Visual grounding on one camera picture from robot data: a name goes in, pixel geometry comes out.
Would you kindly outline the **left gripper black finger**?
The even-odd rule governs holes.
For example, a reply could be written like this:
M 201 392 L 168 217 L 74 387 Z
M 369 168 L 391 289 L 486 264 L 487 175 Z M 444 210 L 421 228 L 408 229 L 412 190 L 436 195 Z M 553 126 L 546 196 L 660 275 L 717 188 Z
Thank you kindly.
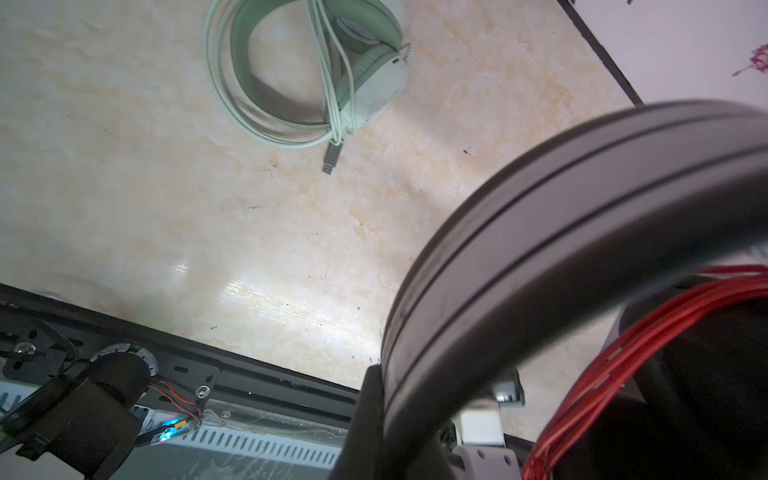
M 373 365 L 366 370 L 347 437 L 330 479 L 380 478 L 384 423 L 382 378 L 380 365 Z

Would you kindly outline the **black white headphones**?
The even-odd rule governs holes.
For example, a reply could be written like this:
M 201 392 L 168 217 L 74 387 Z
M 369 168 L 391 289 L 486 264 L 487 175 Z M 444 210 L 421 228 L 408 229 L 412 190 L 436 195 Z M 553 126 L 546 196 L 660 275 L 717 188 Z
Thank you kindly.
M 383 475 L 516 365 L 624 298 L 767 238 L 767 113 L 615 112 L 528 151 L 424 247 L 385 328 Z

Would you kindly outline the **mint green white headphones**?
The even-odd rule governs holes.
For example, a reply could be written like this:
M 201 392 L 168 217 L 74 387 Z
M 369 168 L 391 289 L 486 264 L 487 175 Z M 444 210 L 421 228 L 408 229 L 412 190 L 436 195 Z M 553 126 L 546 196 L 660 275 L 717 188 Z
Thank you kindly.
M 330 174 L 345 140 L 407 86 L 404 26 L 401 1 L 214 1 L 204 65 L 250 136 L 282 149 L 324 145 Z

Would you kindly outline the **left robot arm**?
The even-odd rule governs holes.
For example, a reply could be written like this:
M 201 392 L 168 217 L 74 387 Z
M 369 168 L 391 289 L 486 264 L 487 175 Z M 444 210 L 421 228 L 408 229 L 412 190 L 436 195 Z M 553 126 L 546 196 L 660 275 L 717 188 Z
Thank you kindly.
M 111 477 L 163 444 L 251 458 L 265 471 L 375 479 L 383 447 L 380 380 L 359 393 L 221 355 L 113 343 L 42 384 L 2 417 L 3 450 L 44 454 L 87 479 Z

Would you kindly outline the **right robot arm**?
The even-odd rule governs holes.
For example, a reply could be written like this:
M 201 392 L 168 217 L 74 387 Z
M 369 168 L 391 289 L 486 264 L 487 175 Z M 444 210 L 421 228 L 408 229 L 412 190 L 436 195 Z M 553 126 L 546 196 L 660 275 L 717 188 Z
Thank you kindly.
M 519 372 L 509 368 L 442 427 L 439 441 L 455 478 L 522 479 L 532 443 L 504 432 L 501 411 L 524 405 Z

